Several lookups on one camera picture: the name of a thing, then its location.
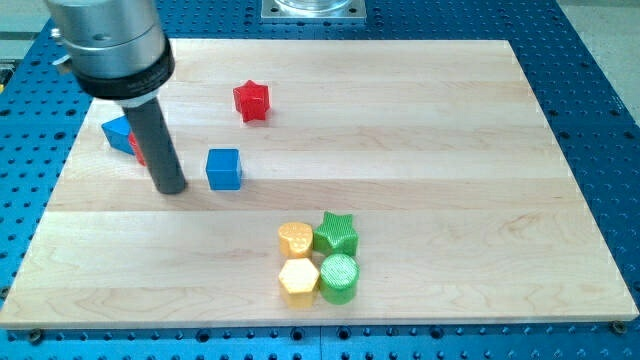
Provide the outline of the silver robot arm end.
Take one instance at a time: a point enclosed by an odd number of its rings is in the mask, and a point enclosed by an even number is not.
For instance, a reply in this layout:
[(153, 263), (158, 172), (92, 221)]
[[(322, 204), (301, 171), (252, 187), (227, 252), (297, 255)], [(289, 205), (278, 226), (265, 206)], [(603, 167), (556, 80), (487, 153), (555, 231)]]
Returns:
[(54, 41), (66, 54), (54, 62), (81, 89), (125, 108), (157, 96), (175, 62), (153, 0), (47, 0)]

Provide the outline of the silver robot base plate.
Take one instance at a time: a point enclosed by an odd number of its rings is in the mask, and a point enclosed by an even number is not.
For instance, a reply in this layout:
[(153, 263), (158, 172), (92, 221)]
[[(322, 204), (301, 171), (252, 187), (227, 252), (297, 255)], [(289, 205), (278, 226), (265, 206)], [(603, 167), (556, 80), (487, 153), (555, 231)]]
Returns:
[(364, 20), (365, 0), (262, 0), (261, 18), (270, 21)]

